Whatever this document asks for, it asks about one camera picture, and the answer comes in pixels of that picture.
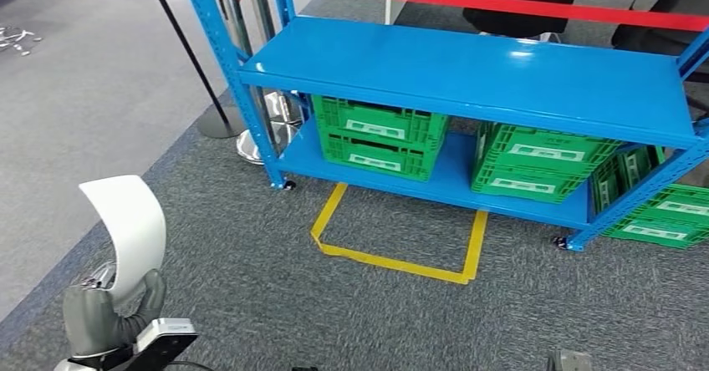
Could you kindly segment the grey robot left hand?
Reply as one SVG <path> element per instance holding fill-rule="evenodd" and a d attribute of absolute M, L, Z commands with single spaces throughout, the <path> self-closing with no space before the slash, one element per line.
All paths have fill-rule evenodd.
<path fill-rule="evenodd" d="M 102 289 L 73 285 L 66 289 L 63 317 L 74 358 L 102 355 L 135 342 L 138 335 L 161 315 L 166 282 L 152 269 L 142 278 L 145 292 L 130 316 L 119 315 L 110 294 Z"/>

